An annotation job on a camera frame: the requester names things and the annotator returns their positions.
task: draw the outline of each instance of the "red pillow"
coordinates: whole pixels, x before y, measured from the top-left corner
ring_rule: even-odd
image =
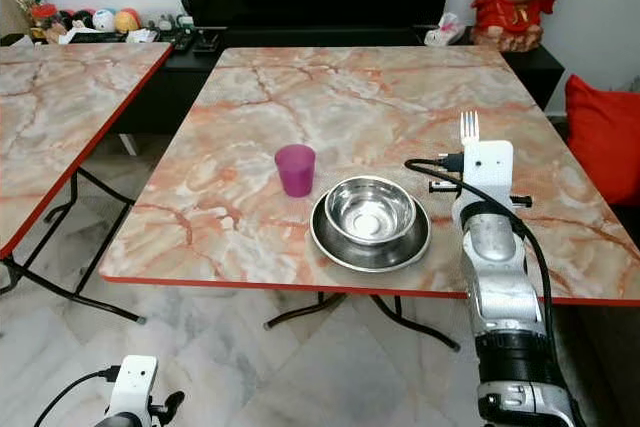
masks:
[[[572,75],[569,148],[610,204],[640,205],[640,94],[603,92]]]

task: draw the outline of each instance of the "white fork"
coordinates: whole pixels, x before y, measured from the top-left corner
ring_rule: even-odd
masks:
[[[460,114],[460,141],[462,145],[480,140],[480,122],[478,111],[462,112]]]

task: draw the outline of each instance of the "marble floor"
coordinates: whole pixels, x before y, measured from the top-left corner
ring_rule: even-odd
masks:
[[[138,139],[142,152],[134,158],[116,137],[107,137],[84,166],[136,196],[168,141]],[[65,195],[52,205],[64,202]],[[81,180],[78,204],[33,269],[75,285],[118,209],[116,201]],[[16,250],[18,260],[43,232],[39,222]],[[1,426],[33,425],[68,383],[133,353],[159,359],[156,401],[176,390],[186,393],[175,427],[483,425],[476,413],[477,364],[462,301],[408,299],[404,305],[408,317],[458,340],[462,351],[456,354],[390,322],[362,296],[265,331],[266,319],[310,304],[314,295],[110,284],[97,274],[84,295],[117,303],[148,321],[137,325],[69,303],[26,279],[0,298]],[[596,361],[581,349],[584,339],[573,328],[571,312],[560,309],[557,324],[562,365],[588,425],[621,425],[593,368]],[[82,384],[43,425],[93,426],[111,386],[101,379]]]

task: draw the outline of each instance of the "plastic cup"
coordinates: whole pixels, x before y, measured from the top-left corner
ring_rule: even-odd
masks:
[[[302,144],[287,145],[275,156],[282,186],[291,197],[309,195],[313,187],[316,153]]]

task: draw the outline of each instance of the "metal bowl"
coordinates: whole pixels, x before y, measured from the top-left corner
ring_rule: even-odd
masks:
[[[399,239],[416,219],[411,196],[398,184],[373,176],[336,185],[327,194],[325,213],[338,232],[362,245]]]
[[[318,248],[335,263],[360,272],[382,273],[402,269],[417,262],[431,241],[431,221],[418,201],[412,199],[416,220],[400,239],[367,246],[351,242],[338,232],[325,214],[323,195],[313,208],[311,237]]]

